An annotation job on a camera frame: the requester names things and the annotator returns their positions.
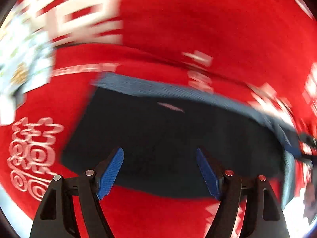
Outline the black pants blue patterned trim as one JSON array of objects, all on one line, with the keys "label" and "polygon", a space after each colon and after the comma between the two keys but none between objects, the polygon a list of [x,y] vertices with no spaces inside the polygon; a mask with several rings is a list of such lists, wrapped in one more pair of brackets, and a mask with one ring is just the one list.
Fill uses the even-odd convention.
[{"label": "black pants blue patterned trim", "polygon": [[121,147],[116,184],[171,198],[210,197],[196,162],[204,148],[242,177],[280,180],[283,206],[294,197],[299,155],[293,126],[267,113],[191,88],[106,73],[64,147],[75,173]]}]

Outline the red wedding blanket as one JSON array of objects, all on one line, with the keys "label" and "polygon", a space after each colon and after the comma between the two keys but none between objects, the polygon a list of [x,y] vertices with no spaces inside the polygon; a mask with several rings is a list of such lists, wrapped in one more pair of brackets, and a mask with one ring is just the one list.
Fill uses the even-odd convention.
[{"label": "red wedding blanket", "polygon": [[[280,203],[287,228],[305,231],[316,215],[316,185],[310,167],[300,161],[300,133],[316,136],[316,114],[298,91],[300,84],[273,79],[271,84],[228,78],[195,69],[185,62],[111,44],[83,44],[54,49],[47,84],[26,93],[12,124],[1,125],[1,185],[31,219],[55,175],[78,174],[61,162],[61,154],[106,73],[178,85],[223,96],[273,115],[296,130],[294,197],[283,206],[280,180],[266,177]],[[291,98],[286,93],[296,90]],[[115,237],[205,237],[220,205],[212,195],[171,198],[130,189],[115,182],[100,207]]]}]

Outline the white floral garment pile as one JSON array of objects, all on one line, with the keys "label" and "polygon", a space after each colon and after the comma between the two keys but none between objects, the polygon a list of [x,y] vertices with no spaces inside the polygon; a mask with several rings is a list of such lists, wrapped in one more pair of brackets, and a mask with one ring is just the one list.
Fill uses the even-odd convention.
[{"label": "white floral garment pile", "polygon": [[30,20],[16,15],[1,37],[1,125],[14,122],[26,93],[47,84],[54,65],[48,34],[35,30]]}]

